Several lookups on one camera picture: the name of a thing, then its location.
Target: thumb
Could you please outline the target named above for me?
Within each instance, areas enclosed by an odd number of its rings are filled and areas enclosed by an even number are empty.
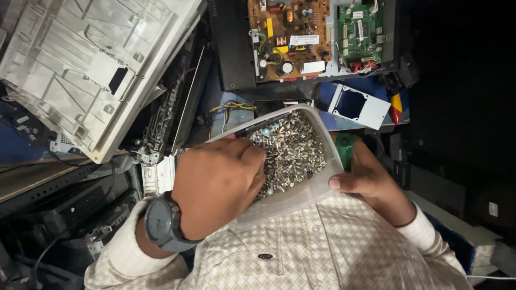
[[[349,194],[366,194],[374,187],[374,183],[369,178],[350,173],[342,173],[333,176],[330,178],[329,185],[331,189]]]

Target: watch face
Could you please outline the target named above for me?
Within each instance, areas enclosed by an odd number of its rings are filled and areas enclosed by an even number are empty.
[[[169,235],[172,217],[170,207],[164,202],[151,204],[147,219],[148,233],[153,239],[161,239]]]

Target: transparent plastic box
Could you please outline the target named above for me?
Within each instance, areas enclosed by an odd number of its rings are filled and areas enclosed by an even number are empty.
[[[310,106],[294,105],[272,112],[212,138],[208,142],[222,139],[231,134],[241,132],[252,125],[296,110],[305,113],[308,119],[312,122],[314,131],[317,133],[319,141],[322,143],[327,163],[326,167],[321,171],[321,173],[315,174],[311,179],[306,179],[296,186],[287,189],[285,192],[277,193],[273,196],[263,198],[252,203],[244,213],[230,223],[231,227],[251,227],[266,220],[274,219],[276,217],[298,211],[306,206],[316,204],[338,193],[338,191],[332,190],[328,186],[328,181],[335,174],[344,172],[342,162],[338,156],[337,148],[335,147],[323,121],[320,119],[316,110]]]

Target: power supply board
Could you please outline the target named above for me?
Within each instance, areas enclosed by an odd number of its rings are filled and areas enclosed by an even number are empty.
[[[329,0],[248,0],[258,83],[320,74],[331,61]]]
[[[378,5],[338,6],[339,53],[352,72],[381,63],[382,11]]]

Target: wristwatch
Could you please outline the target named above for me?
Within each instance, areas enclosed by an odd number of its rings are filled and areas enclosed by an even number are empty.
[[[184,252],[202,240],[187,240],[180,229],[181,209],[172,200],[171,191],[155,198],[145,213],[145,234],[149,240],[169,252]]]

